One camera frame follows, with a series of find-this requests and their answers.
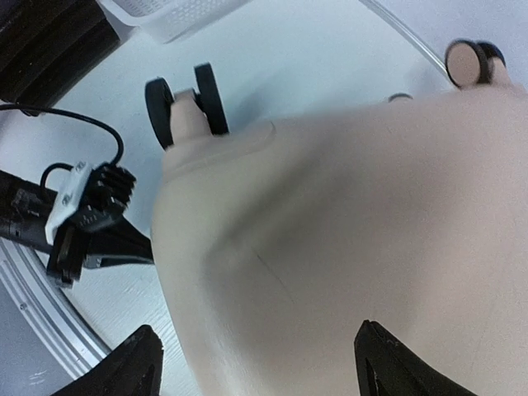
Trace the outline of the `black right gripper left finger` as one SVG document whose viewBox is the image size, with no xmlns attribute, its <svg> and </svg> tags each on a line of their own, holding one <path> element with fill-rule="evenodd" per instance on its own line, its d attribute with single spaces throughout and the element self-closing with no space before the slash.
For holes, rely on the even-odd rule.
<svg viewBox="0 0 528 396">
<path fill-rule="evenodd" d="M 93 369 L 56 392 L 57 395 L 159 395 L 163 344 L 142 325 Z"/>
</svg>

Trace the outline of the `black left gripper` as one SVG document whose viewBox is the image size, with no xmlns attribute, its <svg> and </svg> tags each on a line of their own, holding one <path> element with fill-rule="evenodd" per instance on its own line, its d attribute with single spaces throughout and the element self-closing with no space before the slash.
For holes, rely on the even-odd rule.
<svg viewBox="0 0 528 396">
<path fill-rule="evenodd" d="M 61 287 L 80 279 L 85 264 L 153 264 L 151 241 L 121 214 L 104 213 L 88 206 L 84 230 L 71 222 L 61 225 L 52 243 L 45 236 L 51 205 L 40 188 L 1 172 L 1 236 L 49 255 L 46 274 Z"/>
</svg>

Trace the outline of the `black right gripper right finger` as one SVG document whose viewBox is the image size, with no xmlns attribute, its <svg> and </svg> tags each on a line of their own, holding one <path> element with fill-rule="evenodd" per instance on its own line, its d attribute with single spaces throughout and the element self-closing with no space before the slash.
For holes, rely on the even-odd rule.
<svg viewBox="0 0 528 396">
<path fill-rule="evenodd" d="M 458 384 L 432 369 L 376 321 L 361 324 L 354 348 L 361 395 L 458 393 Z"/>
</svg>

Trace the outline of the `beige hard-shell suitcase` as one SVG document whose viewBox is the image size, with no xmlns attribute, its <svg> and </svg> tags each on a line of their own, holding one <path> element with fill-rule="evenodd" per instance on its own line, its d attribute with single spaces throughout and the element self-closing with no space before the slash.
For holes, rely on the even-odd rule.
<svg viewBox="0 0 528 396">
<path fill-rule="evenodd" d="M 458 394 L 527 392 L 527 91 L 456 40 L 453 92 L 214 136 L 154 84 L 153 257 L 204 395 L 359 395 L 376 321 Z"/>
</svg>

